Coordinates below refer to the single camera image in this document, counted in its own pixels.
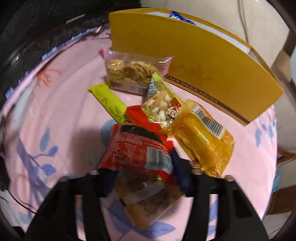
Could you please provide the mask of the red snack packet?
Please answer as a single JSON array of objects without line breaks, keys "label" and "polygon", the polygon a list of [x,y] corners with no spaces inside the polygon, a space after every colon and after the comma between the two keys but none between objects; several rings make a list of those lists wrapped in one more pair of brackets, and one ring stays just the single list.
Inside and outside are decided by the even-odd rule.
[{"label": "red snack packet", "polygon": [[111,129],[109,147],[97,167],[159,177],[165,183],[174,184],[173,148],[172,141],[163,141],[145,128],[115,124]]}]

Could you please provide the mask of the tan kraft snack packet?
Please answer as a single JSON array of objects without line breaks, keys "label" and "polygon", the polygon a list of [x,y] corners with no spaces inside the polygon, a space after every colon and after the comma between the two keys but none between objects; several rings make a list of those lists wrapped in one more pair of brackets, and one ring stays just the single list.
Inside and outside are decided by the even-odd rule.
[{"label": "tan kraft snack packet", "polygon": [[183,195],[178,186],[131,173],[121,173],[114,187],[119,203],[140,229],[163,216]]}]

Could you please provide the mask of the long yellow snack bar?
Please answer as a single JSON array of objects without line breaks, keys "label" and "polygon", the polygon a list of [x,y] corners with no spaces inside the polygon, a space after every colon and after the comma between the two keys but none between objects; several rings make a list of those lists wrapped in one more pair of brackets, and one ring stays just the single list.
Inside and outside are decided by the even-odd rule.
[{"label": "long yellow snack bar", "polygon": [[90,86],[88,91],[93,94],[117,123],[131,123],[125,114],[127,105],[109,89],[106,83]]}]

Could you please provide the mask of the blue cocoa biscuit packet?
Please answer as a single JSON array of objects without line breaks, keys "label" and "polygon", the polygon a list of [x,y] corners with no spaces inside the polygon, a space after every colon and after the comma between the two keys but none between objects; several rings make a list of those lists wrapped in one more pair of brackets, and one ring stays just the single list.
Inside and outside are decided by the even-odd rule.
[{"label": "blue cocoa biscuit packet", "polygon": [[184,18],[180,13],[177,13],[176,11],[172,11],[169,15],[169,18],[175,19],[175,20],[181,20],[183,22],[195,25],[195,23],[187,18]]}]

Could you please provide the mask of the yellow transparent bread packet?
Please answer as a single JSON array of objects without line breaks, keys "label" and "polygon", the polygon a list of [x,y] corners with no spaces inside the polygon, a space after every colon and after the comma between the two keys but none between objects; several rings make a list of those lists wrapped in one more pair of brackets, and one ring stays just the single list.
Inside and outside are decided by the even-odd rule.
[{"label": "yellow transparent bread packet", "polygon": [[201,104],[186,100],[162,133],[174,137],[198,169],[221,178],[234,150],[232,135]]}]

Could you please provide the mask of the small mushroom candy packet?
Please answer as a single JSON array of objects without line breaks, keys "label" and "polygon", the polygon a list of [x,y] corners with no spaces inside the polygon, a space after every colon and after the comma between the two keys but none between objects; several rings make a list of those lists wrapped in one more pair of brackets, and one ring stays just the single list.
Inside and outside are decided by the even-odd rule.
[{"label": "small mushroom candy packet", "polygon": [[156,133],[173,123],[183,103],[155,72],[152,75],[145,102],[141,105],[129,106],[126,109],[126,115],[136,125]]}]

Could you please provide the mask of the yellow cardboard shoe box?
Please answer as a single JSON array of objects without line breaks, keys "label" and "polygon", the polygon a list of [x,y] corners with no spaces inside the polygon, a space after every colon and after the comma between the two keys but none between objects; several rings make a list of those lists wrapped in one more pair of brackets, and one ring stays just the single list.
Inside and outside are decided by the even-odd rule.
[{"label": "yellow cardboard shoe box", "polygon": [[166,79],[243,125],[282,95],[276,75],[255,49],[217,25],[195,16],[140,8],[109,14],[112,48],[172,57]]}]

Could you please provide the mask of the pink twisted cookie packet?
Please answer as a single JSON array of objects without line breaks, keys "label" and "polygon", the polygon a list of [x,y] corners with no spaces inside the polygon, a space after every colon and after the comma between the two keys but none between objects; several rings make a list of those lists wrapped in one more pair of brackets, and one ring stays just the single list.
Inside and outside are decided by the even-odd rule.
[{"label": "pink twisted cookie packet", "polygon": [[153,57],[114,51],[99,51],[106,68],[107,85],[114,90],[136,95],[147,95],[154,73],[165,76],[170,68],[170,57]]}]

